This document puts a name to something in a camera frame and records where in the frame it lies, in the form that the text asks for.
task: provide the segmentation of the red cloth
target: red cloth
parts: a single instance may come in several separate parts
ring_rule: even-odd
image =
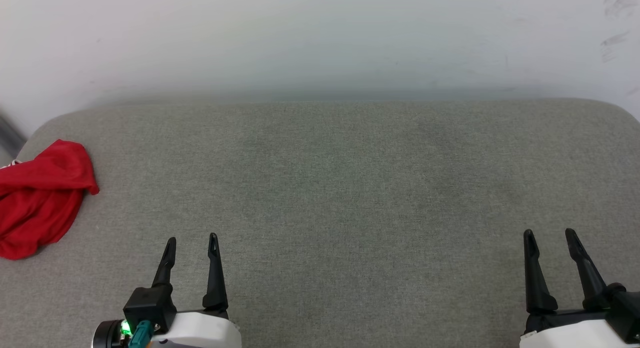
[[[0,257],[23,259],[74,222],[83,191],[98,184],[87,151],[58,139],[33,161],[0,169]]]

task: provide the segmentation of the gray fabric surface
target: gray fabric surface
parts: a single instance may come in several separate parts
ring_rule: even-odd
[[[245,347],[516,347],[532,228],[561,309],[582,291],[564,229],[640,291],[640,125],[589,100],[119,107],[44,125],[86,146],[101,192],[57,244],[0,261],[3,347],[87,347],[149,286],[179,310],[217,232]]]

